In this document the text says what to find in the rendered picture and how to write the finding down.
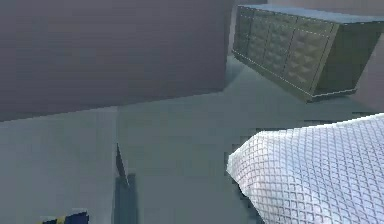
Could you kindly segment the dark olive chest of drawers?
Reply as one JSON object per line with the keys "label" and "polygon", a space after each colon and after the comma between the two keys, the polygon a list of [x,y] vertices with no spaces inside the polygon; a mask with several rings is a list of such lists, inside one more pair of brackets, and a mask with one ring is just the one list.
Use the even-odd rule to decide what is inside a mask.
{"label": "dark olive chest of drawers", "polygon": [[313,102],[346,96],[384,32],[384,17],[273,4],[237,7],[232,53],[263,77]]}

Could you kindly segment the white quilted bed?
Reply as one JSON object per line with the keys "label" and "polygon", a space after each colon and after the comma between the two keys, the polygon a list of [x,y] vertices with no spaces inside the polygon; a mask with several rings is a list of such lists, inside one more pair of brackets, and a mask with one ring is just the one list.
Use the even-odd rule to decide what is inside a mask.
{"label": "white quilted bed", "polygon": [[261,131],[226,171],[265,224],[384,224],[384,113]]}

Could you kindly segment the blue and yellow object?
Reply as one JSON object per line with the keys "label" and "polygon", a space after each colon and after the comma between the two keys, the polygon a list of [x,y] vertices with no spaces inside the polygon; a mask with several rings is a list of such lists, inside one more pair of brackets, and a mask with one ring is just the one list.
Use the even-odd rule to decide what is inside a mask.
{"label": "blue and yellow object", "polygon": [[87,211],[83,211],[66,216],[47,218],[36,224],[89,224],[89,214]]}

